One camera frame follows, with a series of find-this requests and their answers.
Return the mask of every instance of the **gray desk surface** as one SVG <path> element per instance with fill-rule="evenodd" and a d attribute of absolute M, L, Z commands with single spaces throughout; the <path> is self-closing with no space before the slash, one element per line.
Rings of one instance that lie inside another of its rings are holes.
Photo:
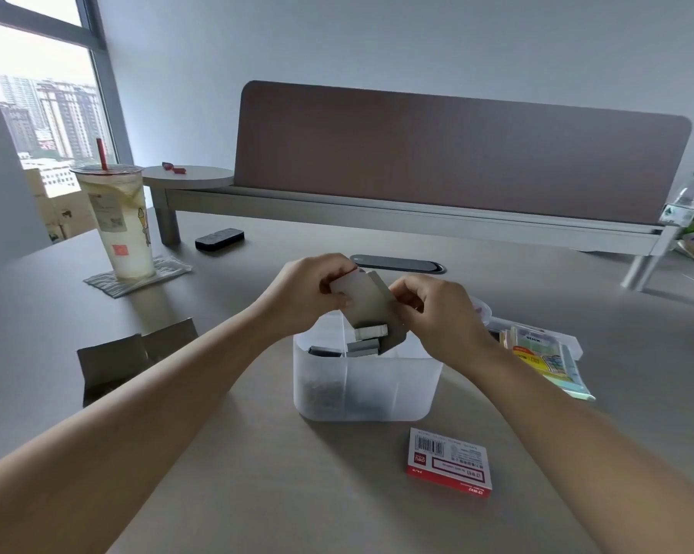
<path fill-rule="evenodd" d="M 0 269 L 0 457 L 80 409 L 78 348 L 188 316 L 203 333 L 246 307 L 287 260 L 337 250 L 437 260 L 446 278 L 495 315 L 578 336 L 582 375 L 598 397 L 593 408 L 694 480 L 694 264 L 687 259 L 666 257 L 650 289 L 635 293 L 619 286 L 629 265 L 615 256 L 179 216 L 184 242 L 174 254 L 194 273 L 127 298 L 113 300 L 82 281 L 108 269 L 96 232 Z M 195 237 L 224 227 L 244 229 L 247 240 L 217 256 L 195 251 Z M 290 343 L 282 341 L 235 384 L 112 552 L 596 551 L 469 382 L 445 369 L 430 414 L 415 425 L 487 447 L 490 498 L 406 476 L 411 424 L 301 418 Z"/>

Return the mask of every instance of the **mauve privacy panel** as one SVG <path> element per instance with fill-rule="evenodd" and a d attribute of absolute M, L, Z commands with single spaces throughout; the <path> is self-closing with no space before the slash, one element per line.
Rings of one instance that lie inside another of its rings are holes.
<path fill-rule="evenodd" d="M 655 224 L 684 117 L 253 81 L 237 186 Z"/>

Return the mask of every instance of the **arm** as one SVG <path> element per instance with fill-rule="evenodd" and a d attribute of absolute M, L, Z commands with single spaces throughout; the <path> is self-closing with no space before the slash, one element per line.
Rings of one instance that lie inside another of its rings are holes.
<path fill-rule="evenodd" d="M 106 552 L 245 368 L 346 305 L 342 255 L 289 263 L 249 308 L 0 460 L 0 552 Z"/>
<path fill-rule="evenodd" d="M 398 280 L 398 313 L 495 405 L 607 552 L 694 552 L 694 484 L 500 347 L 458 284 Z"/>

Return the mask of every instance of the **window frame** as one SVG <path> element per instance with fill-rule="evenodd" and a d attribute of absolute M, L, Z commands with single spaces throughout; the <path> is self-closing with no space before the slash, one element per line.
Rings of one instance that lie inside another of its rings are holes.
<path fill-rule="evenodd" d="M 75 0 L 82 27 L 31 9 L 0 3 L 0 25 L 56 39 L 88 49 L 98 91 L 111 130 L 113 151 L 119 163 L 133 164 L 121 99 L 113 76 L 111 58 L 103 36 L 96 0 Z"/>

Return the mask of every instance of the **plastic cup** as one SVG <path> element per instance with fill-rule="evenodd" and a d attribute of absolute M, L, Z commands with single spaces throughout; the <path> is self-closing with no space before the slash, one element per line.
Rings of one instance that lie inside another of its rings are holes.
<path fill-rule="evenodd" d="M 117 278 L 152 276 L 142 168 L 134 165 L 80 165 L 70 169 L 88 195 L 98 232 Z"/>

